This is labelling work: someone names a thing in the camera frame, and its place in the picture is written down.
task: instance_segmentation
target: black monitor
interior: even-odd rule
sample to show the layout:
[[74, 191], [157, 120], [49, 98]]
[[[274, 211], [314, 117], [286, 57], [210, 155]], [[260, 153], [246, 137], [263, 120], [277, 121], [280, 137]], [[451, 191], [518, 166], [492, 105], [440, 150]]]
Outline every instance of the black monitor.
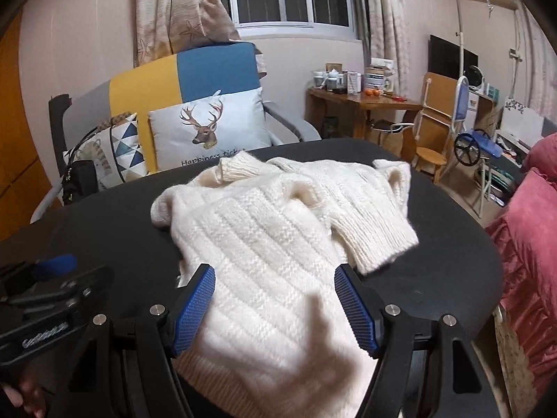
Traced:
[[[431, 35], [428, 72], [458, 80], [460, 76], [459, 65], [460, 47], [457, 44]], [[464, 50], [464, 73], [466, 76], [469, 75], [470, 66], [472, 65], [478, 66], [478, 55]]]

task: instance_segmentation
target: pink fabric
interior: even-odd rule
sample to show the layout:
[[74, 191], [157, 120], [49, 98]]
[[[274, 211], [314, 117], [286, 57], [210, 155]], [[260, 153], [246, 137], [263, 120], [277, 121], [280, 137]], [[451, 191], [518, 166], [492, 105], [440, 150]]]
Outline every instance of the pink fabric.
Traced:
[[524, 161], [524, 170], [538, 168], [550, 180], [557, 181], [557, 133], [537, 142]]
[[533, 168], [486, 231], [503, 261], [501, 305], [539, 397], [557, 373], [557, 185]]

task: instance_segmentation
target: window frame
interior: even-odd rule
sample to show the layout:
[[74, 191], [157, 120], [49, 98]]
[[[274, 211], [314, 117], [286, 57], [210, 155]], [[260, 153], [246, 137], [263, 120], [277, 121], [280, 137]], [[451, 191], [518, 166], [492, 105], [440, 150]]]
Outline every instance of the window frame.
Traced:
[[278, 0], [281, 21], [276, 22], [250, 22], [240, 23], [238, 0], [228, 0], [230, 5], [230, 18], [236, 26], [240, 36], [312, 36], [333, 39], [356, 40], [354, 0], [346, 0], [348, 26], [317, 23], [314, 20], [313, 0], [306, 0], [307, 22], [286, 21], [286, 2]]

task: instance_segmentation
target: human hand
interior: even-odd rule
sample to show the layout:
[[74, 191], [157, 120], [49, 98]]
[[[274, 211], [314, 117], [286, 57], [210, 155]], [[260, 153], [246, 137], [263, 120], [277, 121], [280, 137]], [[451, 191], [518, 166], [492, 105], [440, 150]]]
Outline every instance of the human hand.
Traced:
[[25, 370], [19, 377], [18, 389], [6, 384], [2, 384], [2, 388], [14, 407], [23, 406], [25, 412], [34, 418], [44, 418], [46, 413], [45, 397], [30, 370]]

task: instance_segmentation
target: metal pole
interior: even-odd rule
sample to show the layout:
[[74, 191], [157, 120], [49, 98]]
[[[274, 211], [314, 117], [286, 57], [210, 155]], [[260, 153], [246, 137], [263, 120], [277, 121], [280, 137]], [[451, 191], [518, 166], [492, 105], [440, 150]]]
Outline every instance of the metal pole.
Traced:
[[460, 39], [460, 70], [458, 76], [464, 75], [464, 30], [462, 27], [462, 13], [460, 10], [460, 0], [456, 0], [456, 9], [458, 11], [458, 37]]

